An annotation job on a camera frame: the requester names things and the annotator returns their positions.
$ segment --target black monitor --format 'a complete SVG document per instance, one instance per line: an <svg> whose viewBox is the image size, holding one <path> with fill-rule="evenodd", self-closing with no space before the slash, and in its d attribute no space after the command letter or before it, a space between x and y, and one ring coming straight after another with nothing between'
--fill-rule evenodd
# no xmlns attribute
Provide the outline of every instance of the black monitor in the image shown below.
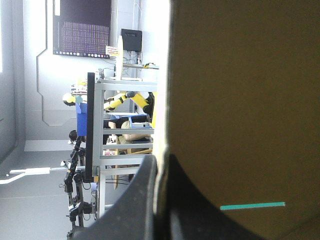
<svg viewBox="0 0 320 240"><path fill-rule="evenodd" d="M54 0L53 54L108 59L111 0Z"/></svg>

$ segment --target metal frame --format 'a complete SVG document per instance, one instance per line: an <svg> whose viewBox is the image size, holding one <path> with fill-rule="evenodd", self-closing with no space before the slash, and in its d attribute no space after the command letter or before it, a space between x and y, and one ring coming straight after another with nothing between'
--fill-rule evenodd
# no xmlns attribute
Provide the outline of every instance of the metal frame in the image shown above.
<svg viewBox="0 0 320 240"><path fill-rule="evenodd" d="M152 143L137 144L103 144L103 135L105 134L142 134L149 135L154 133L153 128L130 128L130 129L104 129L104 94L106 90L111 91L134 91L134 92L156 92L156 82L130 81L130 80L104 80L94 84L93 111L92 111L92 176L99 176L98 188L98 217L105 213L106 199L106 179L110 175L135 174L139 167L119 167L108 168L108 166L121 165L139 165L145 155L127 154L127 155L103 155L104 149L138 149L152 148Z"/></svg>

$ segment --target white cable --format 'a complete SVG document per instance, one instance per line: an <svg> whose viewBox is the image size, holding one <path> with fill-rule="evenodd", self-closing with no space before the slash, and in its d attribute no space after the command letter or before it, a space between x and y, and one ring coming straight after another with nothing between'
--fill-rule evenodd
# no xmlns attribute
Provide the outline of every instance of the white cable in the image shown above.
<svg viewBox="0 0 320 240"><path fill-rule="evenodd" d="M139 28L141 27L141 18L142 18L142 10L141 10L141 8L140 8L140 6L139 6L139 4L135 1L134 3L133 3L133 17L132 17L132 30L134 30L134 21L135 21L135 5L137 5L138 6L138 8L139 8L139 10L140 10L140 18L138 19L138 21L137 21L137 26L136 26L136 30L138 30L138 26L139 26Z"/></svg>

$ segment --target gray wall panel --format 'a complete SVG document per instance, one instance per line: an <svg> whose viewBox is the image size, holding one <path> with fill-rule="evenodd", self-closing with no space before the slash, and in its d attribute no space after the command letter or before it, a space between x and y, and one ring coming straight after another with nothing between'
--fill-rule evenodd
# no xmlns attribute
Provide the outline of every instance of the gray wall panel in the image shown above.
<svg viewBox="0 0 320 240"><path fill-rule="evenodd" d="M12 2L1 1L2 66L0 73L0 161L16 144L13 74Z"/></svg>

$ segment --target teal line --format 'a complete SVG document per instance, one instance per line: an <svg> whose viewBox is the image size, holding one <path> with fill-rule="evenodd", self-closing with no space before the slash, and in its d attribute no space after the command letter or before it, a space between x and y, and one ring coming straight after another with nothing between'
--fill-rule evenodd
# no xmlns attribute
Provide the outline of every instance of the teal line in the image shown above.
<svg viewBox="0 0 320 240"><path fill-rule="evenodd" d="M279 202L266 202L266 203L253 203L253 204L240 204L240 205L224 205L220 210L236 210L236 209L256 209L256 208L269 208L269 207L284 207L284 201Z"/></svg>

